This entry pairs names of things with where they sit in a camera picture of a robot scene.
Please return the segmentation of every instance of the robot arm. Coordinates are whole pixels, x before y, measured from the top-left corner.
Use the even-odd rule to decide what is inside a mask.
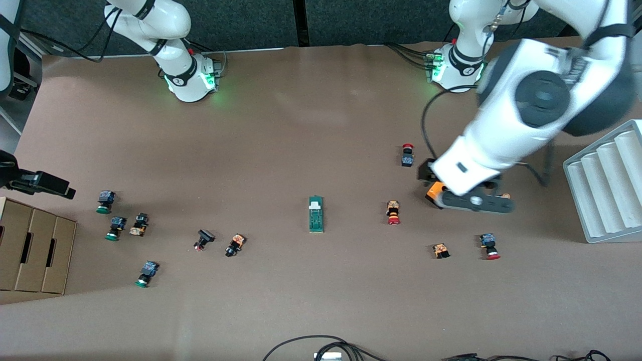
[[[191,29],[184,6],[172,0],[109,0],[109,3],[105,6],[109,26],[154,57],[178,99],[194,102],[216,91],[217,73],[212,59],[190,55],[181,40]]]
[[[586,46],[560,49],[525,39],[489,64],[478,88],[479,112],[431,166],[455,195],[499,175],[560,131],[582,136],[606,129],[632,105],[628,2],[534,1],[572,25]]]

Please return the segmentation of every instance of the wire bundle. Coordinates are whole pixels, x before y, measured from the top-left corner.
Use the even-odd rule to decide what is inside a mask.
[[[263,361],[266,361],[270,355],[276,351],[279,347],[289,344],[290,342],[295,342],[298,340],[305,340],[305,339],[333,339],[336,340],[336,342],[332,342],[330,344],[327,344],[323,347],[321,347],[317,351],[317,357],[315,357],[315,361],[321,361],[321,358],[323,357],[324,353],[330,351],[333,348],[338,348],[341,349],[347,356],[349,361],[363,361],[363,355],[366,355],[370,358],[373,358],[374,360],[377,361],[388,361],[385,360],[384,358],[377,357],[373,355],[372,353],[369,353],[368,351],[365,351],[364,349],[355,346],[354,344],[351,344],[340,337],[336,336],[330,336],[330,335],[308,335],[308,336],[301,336],[301,337],[295,337],[294,339],[290,339],[284,342],[281,342],[280,344],[274,346],[266,355],[263,357]]]
[[[114,18],[114,22],[112,23],[112,26],[110,27],[109,32],[107,33],[107,39],[105,40],[105,45],[103,46],[103,50],[102,50],[102,52],[100,53],[100,57],[99,57],[98,59],[92,59],[92,58],[88,57],[87,55],[84,55],[84,54],[80,53],[81,51],[83,51],[84,49],[86,49],[86,48],[87,48],[87,46],[89,46],[92,42],[94,42],[94,40],[96,39],[96,37],[98,36],[98,34],[100,33],[100,31],[103,29],[103,27],[104,27],[104,26],[105,26],[105,24],[107,23],[107,19],[108,19],[111,15],[113,15],[113,14],[114,14],[114,12],[116,12],[116,11],[118,11],[118,13],[116,13],[116,18]],[[78,50],[76,50],[76,49],[72,48],[71,46],[69,46],[69,45],[67,45],[67,44],[65,44],[65,43],[63,43],[62,41],[58,41],[58,40],[56,40],[56,39],[54,39],[54,38],[48,37],[48,36],[47,36],[47,35],[45,35],[45,34],[37,33],[37,32],[35,32],[35,31],[31,31],[31,30],[25,30],[25,29],[21,30],[21,32],[23,32],[23,33],[25,33],[25,34],[33,35],[33,36],[38,37],[38,38],[40,38],[40,39],[44,39],[44,40],[50,41],[50,42],[52,42],[52,43],[54,43],[54,44],[56,44],[56,45],[62,46],[63,48],[65,48],[65,49],[67,49],[67,50],[71,51],[72,53],[74,53],[74,54],[78,55],[79,57],[82,57],[83,59],[89,60],[90,62],[100,63],[100,62],[101,62],[101,61],[103,61],[103,59],[105,58],[105,52],[107,52],[107,46],[109,45],[109,41],[110,41],[110,40],[111,40],[111,38],[112,38],[112,34],[114,33],[114,27],[116,26],[116,22],[118,21],[118,17],[121,15],[121,13],[122,13],[122,12],[123,12],[123,10],[122,10],[122,9],[118,9],[118,8],[114,8],[114,9],[112,9],[112,11],[111,11],[111,12],[109,12],[109,14],[107,14],[107,16],[106,16],[106,17],[104,18],[104,20],[101,22],[100,26],[98,27],[98,29],[96,30],[96,32],[94,33],[94,35],[91,37],[91,39],[89,39],[89,41],[87,41],[87,43],[86,43],[85,45],[83,45],[83,46],[82,46],[80,49],[78,49]]]
[[[411,64],[412,66],[421,68],[423,70],[430,70],[434,68],[433,66],[426,66],[426,64],[424,64],[423,62],[426,55],[432,54],[433,53],[432,51],[417,51],[414,49],[407,48],[403,45],[397,44],[395,42],[384,42],[383,45],[389,48],[390,50],[394,51],[395,53],[397,53],[397,55],[399,55],[403,60],[405,60],[407,63]],[[422,60],[422,62],[420,63],[420,62],[414,61],[412,57],[419,58]]]
[[[330,344],[327,344],[323,347],[321,347],[317,351],[317,356],[315,357],[315,361],[321,361],[324,353],[330,351],[333,348],[338,348],[341,349],[347,356],[348,360],[350,361],[363,361],[363,356],[366,355],[374,360],[377,361],[388,361],[385,360],[384,358],[377,357],[373,355],[372,353],[369,353],[368,351],[365,351],[364,349],[355,346],[354,344],[351,344],[350,342],[347,342],[346,340],[341,339],[340,337],[337,336],[330,336],[330,335],[308,335],[308,336],[301,336],[301,337],[295,337],[294,339],[290,339],[284,342],[281,342],[280,344],[274,346],[266,355],[263,357],[262,361],[266,361],[270,355],[276,351],[279,347],[289,344],[291,342],[299,341],[299,340],[306,340],[306,339],[332,339],[335,340],[335,342],[332,342]],[[595,360],[593,358],[594,355],[598,355],[604,358],[604,361],[611,361],[607,355],[604,355],[602,352],[592,349],[586,356],[584,357],[578,357],[578,358],[568,358],[565,356],[557,355],[551,357],[551,359],[554,358],[554,361],[599,361]],[[518,361],[538,361],[534,358],[528,358],[528,357],[522,357],[522,356],[495,356],[489,359],[485,358],[480,358],[476,357],[478,361],[501,361],[501,360],[518,360]]]

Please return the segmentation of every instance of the black cable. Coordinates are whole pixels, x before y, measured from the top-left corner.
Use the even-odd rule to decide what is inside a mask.
[[[513,32],[510,34],[510,37],[508,38],[509,40],[512,40],[512,39],[513,39],[513,37],[515,36],[515,34],[517,33],[517,31],[519,30],[519,27],[521,26],[522,22],[524,22],[524,15],[526,15],[526,8],[523,8],[523,9],[522,9],[522,16],[521,16],[521,18],[519,19],[519,23],[517,24],[517,27],[516,27],[516,28],[515,28],[515,30],[513,30]]]
[[[553,153],[554,153],[554,145],[553,141],[551,140],[547,145],[546,145],[546,153],[544,154],[544,169],[542,170],[542,174],[540,175],[537,173],[535,168],[533,168],[532,165],[524,162],[519,162],[516,163],[518,166],[524,166],[526,169],[528,169],[535,179],[537,179],[537,182],[539,183],[540,186],[542,187],[548,187],[548,184],[551,182],[551,171],[553,168]]]
[[[85,60],[89,60],[90,62],[94,62],[94,63],[100,63],[105,58],[105,52],[107,51],[107,46],[109,45],[109,40],[111,39],[112,34],[114,33],[114,26],[116,25],[116,21],[118,21],[118,17],[120,16],[120,14],[122,12],[123,12],[122,9],[119,9],[118,13],[116,14],[116,18],[114,19],[114,23],[112,24],[111,28],[109,29],[109,33],[107,34],[107,39],[105,40],[105,46],[103,46],[103,51],[101,52],[100,57],[98,59],[89,58],[86,55],[81,54],[79,51],[75,50],[71,46],[68,46],[67,44],[65,44],[63,42],[60,42],[60,41],[58,41],[56,39],[48,37],[47,35],[44,35],[44,34],[41,34],[41,33],[37,33],[35,31],[31,31],[31,30],[25,30],[25,29],[23,29],[21,31],[23,33],[30,34],[30,35],[33,35],[35,37],[39,37],[41,39],[44,39],[44,40],[50,41],[50,42],[52,42],[54,44],[57,44],[59,46],[62,46],[63,48],[71,51],[74,54],[77,54],[79,57],[81,57],[81,58],[83,58]]]
[[[595,361],[593,355],[600,355],[604,357],[605,361],[611,361],[611,359],[607,355],[604,355],[601,351],[598,351],[596,349],[590,350],[584,357],[570,358],[562,355],[555,355],[553,357],[555,357],[555,361]]]
[[[440,96],[446,93],[453,92],[454,90],[458,90],[458,89],[475,89],[477,87],[478,87],[477,85],[459,85],[457,87],[444,89],[438,92],[437,95],[435,95],[434,97],[430,98],[430,100],[424,107],[424,110],[421,113],[421,135],[424,138],[426,147],[428,147],[428,150],[430,151],[430,154],[433,156],[434,159],[438,158],[437,153],[435,152],[435,149],[433,148],[433,146],[430,144],[430,140],[428,139],[428,133],[426,132],[426,115],[428,113],[428,109],[435,102],[435,100],[437,100],[437,98],[439,98]],[[533,174],[533,176],[535,177],[539,185],[541,185],[542,187],[548,187],[548,184],[551,181],[551,171],[553,168],[553,151],[554,151],[553,141],[550,141],[546,146],[546,153],[544,155],[544,169],[541,175],[529,163],[519,162],[519,163],[516,163],[516,165],[526,167],[526,169],[528,169]]]
[[[539,361],[534,358],[522,357],[522,356],[495,356],[489,358],[489,361],[499,361],[499,360],[522,360],[522,361]]]
[[[606,17],[606,11],[608,10],[609,5],[611,5],[611,0],[606,0],[604,2],[604,6],[602,7],[602,11],[600,12],[600,17],[598,18],[598,22],[595,25],[595,29],[591,33],[595,32],[597,29],[599,29],[602,26],[602,23],[604,22],[604,17]],[[588,47],[586,46],[586,40],[583,41],[582,43],[582,49],[588,49]]]
[[[267,360],[267,359],[268,359],[268,357],[270,357],[270,355],[271,355],[274,351],[276,351],[276,349],[278,349],[279,347],[281,347],[281,346],[283,346],[283,345],[286,345],[286,344],[289,344],[290,342],[295,342],[295,341],[298,341],[298,340],[305,340],[305,339],[333,339],[333,340],[337,340],[337,341],[340,341],[340,342],[345,342],[345,340],[340,339],[339,337],[336,337],[336,336],[330,336],[330,335],[308,335],[308,336],[295,337],[294,339],[290,339],[290,340],[287,340],[287,341],[283,341],[283,342],[281,342],[280,344],[278,344],[278,345],[274,346],[274,347],[270,350],[270,352],[268,352],[268,353],[265,355],[265,357],[263,357],[263,361]]]
[[[430,108],[431,105],[439,98],[440,96],[453,92],[454,90],[459,90],[459,89],[474,89],[477,88],[477,85],[459,85],[456,87],[444,89],[440,92],[437,93],[434,97],[430,98],[426,106],[424,107],[424,110],[421,113],[421,135],[424,137],[424,142],[426,142],[426,146],[428,147],[428,150],[432,154],[434,159],[437,159],[437,153],[435,152],[435,149],[433,146],[430,144],[430,141],[428,140],[428,135],[426,133],[426,114],[428,113],[428,109]]]
[[[199,44],[199,43],[197,43],[195,41],[189,40],[189,39],[185,39],[185,40],[187,40],[188,43],[190,43],[190,44],[196,46],[197,48],[201,49],[201,51],[212,51],[214,53],[214,50],[208,48],[207,46],[201,45],[201,44]]]
[[[433,69],[433,67],[431,67],[431,66],[426,66],[423,63],[419,63],[419,62],[416,62],[416,61],[412,60],[411,58],[409,58],[407,55],[402,53],[399,49],[395,48],[394,46],[390,46],[389,44],[384,44],[384,46],[388,47],[390,50],[392,50],[395,53],[397,53],[401,58],[403,58],[403,60],[405,60],[409,64],[412,64],[415,67],[420,67],[423,70]]]
[[[453,23],[450,26],[450,29],[448,29],[448,32],[444,35],[444,40],[442,40],[442,44],[446,43],[446,40],[448,39],[448,35],[450,35],[450,32],[453,31],[454,28],[455,28],[455,24]]]
[[[332,347],[331,347],[331,348],[334,348],[334,347],[338,347],[338,346],[339,346],[339,344],[341,344],[341,342],[334,342],[333,344],[330,344],[330,345],[332,345]],[[355,352],[355,351],[356,351],[356,354],[357,354],[357,355],[359,355],[360,353],[363,353],[364,355],[367,355],[368,357],[373,358],[373,359],[375,359],[375,360],[377,360],[377,361],[388,361],[388,360],[386,360],[386,359],[384,359],[384,358],[377,357],[377,356],[373,355],[372,353],[369,353],[368,351],[365,351],[364,349],[362,349],[362,348],[360,348],[360,347],[358,347],[358,346],[355,346],[354,344],[350,344],[350,343],[348,343],[348,342],[343,342],[343,344],[342,344],[342,345],[343,345],[343,346],[347,346],[348,348],[351,348],[351,349],[353,350],[353,352]],[[325,348],[325,346],[324,346],[324,347],[322,347],[322,348],[319,350],[319,352],[317,352],[317,359],[316,359],[315,361],[320,361],[320,360],[321,360],[321,357],[323,356],[323,354],[321,353],[321,351],[323,351],[323,350],[326,350],[326,351],[327,351],[328,349],[326,349],[326,348]]]
[[[488,51],[486,51],[486,45],[488,44],[488,40],[490,39],[490,35],[491,34],[492,33],[489,33],[486,36],[486,40],[484,40],[483,46],[481,47],[481,61],[482,62],[486,59],[486,55],[488,55],[488,53],[490,53],[490,49],[488,49]]]
[[[418,51],[418,50],[410,49],[410,48],[407,48],[407,47],[405,47],[405,46],[403,46],[401,44],[397,44],[396,42],[384,42],[383,45],[388,46],[388,47],[394,46],[395,48],[397,48],[397,49],[399,49],[401,51],[405,51],[407,53],[410,53],[410,54],[415,55],[416,57],[420,57],[420,58],[423,58],[423,57],[426,56],[426,54],[430,53],[429,51]]]
[[[78,51],[83,51],[84,49],[86,49],[86,48],[87,48],[87,46],[89,46],[92,42],[94,42],[94,39],[96,39],[96,37],[98,36],[98,34],[100,34],[100,31],[103,29],[103,27],[104,27],[104,26],[105,26],[105,24],[107,23],[107,19],[108,19],[108,18],[109,18],[109,17],[110,17],[114,12],[116,12],[116,11],[118,11],[118,8],[114,7],[114,8],[112,9],[112,11],[110,11],[110,12],[109,12],[109,14],[107,14],[107,16],[106,16],[106,17],[103,19],[103,21],[100,23],[100,26],[98,26],[98,29],[96,30],[96,32],[94,33],[94,35],[91,37],[91,39],[89,39],[89,41],[87,41],[87,43],[86,43],[85,45],[83,45],[83,46],[81,46],[80,48],[78,48]]]

